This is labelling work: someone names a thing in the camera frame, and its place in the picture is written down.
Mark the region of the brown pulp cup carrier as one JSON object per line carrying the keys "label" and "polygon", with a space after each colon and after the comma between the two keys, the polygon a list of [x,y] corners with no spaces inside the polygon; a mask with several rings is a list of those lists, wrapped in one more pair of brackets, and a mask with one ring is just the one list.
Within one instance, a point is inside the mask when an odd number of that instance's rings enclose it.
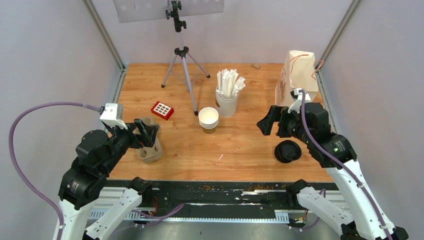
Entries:
{"label": "brown pulp cup carrier", "polygon": [[142,126],[142,132],[136,126],[133,133],[141,144],[141,148],[136,149],[138,158],[144,163],[151,163],[159,160],[164,153],[158,137],[160,125],[156,124],[152,117],[146,116],[134,119],[135,123]]}

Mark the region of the stack of black lids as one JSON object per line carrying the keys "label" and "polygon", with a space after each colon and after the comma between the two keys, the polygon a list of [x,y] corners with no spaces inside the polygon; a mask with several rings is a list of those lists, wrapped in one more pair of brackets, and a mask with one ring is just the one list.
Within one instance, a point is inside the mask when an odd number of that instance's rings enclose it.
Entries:
{"label": "stack of black lids", "polygon": [[284,140],[275,147],[274,156],[279,162],[288,164],[299,160],[302,156],[302,150],[294,141]]}

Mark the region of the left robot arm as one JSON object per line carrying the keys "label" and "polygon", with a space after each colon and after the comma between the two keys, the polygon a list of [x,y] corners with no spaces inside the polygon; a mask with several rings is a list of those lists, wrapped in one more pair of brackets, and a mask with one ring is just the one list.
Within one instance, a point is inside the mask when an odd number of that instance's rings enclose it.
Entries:
{"label": "left robot arm", "polygon": [[86,226],[92,208],[108,183],[111,171],[129,148],[153,147],[160,129],[136,118],[132,123],[87,132],[76,147],[77,157],[63,175],[59,188],[62,219],[57,222],[54,237],[59,240],[106,240],[124,218],[136,207],[153,201],[151,182],[135,177],[121,197],[95,223]]}

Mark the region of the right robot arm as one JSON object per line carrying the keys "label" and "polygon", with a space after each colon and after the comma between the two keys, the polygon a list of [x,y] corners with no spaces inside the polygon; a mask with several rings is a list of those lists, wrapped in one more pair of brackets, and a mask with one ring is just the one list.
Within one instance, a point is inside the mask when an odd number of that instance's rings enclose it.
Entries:
{"label": "right robot arm", "polygon": [[343,210],[300,179],[288,187],[286,204],[292,209],[304,207],[329,225],[342,240],[406,240],[407,231],[394,225],[378,205],[362,174],[360,163],[349,140],[332,132],[329,114],[317,102],[297,110],[272,105],[257,122],[265,136],[274,123],[283,142],[275,149],[278,157],[286,156],[285,143],[295,138],[304,143],[309,154],[331,176],[343,196],[348,210]]}

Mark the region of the kraft paper takeout bag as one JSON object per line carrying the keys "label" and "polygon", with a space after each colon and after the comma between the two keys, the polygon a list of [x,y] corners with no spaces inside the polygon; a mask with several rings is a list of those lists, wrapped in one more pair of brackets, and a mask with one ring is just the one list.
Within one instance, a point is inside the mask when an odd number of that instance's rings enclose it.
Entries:
{"label": "kraft paper takeout bag", "polygon": [[302,88],[312,100],[319,93],[315,73],[316,58],[313,52],[290,50],[274,89],[274,104],[289,107],[293,102],[291,91]]}

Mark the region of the white straw holder cup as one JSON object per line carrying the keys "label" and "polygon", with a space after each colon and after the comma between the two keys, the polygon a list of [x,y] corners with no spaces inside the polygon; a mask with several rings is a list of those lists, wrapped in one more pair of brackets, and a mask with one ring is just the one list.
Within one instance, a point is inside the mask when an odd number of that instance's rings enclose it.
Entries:
{"label": "white straw holder cup", "polygon": [[236,94],[234,97],[227,98],[224,94],[221,94],[218,89],[215,90],[216,110],[220,117],[229,118],[236,113],[238,97],[239,95]]}

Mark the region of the bundle of wrapped straws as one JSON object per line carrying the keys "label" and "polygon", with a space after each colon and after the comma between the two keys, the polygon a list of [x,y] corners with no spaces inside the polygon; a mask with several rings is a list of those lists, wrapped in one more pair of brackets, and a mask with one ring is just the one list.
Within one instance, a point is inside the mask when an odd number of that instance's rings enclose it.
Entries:
{"label": "bundle of wrapped straws", "polygon": [[222,69],[217,73],[216,93],[223,99],[238,97],[240,91],[245,88],[246,78],[239,76],[236,69]]}

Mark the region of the stack of paper cups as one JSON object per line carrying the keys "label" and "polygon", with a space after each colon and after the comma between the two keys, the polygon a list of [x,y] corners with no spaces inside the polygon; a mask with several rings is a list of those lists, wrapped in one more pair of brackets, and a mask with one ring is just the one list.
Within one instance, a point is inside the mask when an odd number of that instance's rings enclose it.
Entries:
{"label": "stack of paper cups", "polygon": [[206,134],[213,134],[219,123],[219,113],[213,107],[205,107],[198,113],[199,124]]}

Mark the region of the red keypad box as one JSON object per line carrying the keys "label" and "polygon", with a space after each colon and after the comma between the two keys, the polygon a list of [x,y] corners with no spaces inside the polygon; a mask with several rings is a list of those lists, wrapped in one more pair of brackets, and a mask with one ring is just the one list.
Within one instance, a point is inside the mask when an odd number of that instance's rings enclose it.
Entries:
{"label": "red keypad box", "polygon": [[173,115],[174,109],[163,102],[157,101],[151,108],[151,112],[165,121],[168,121]]}

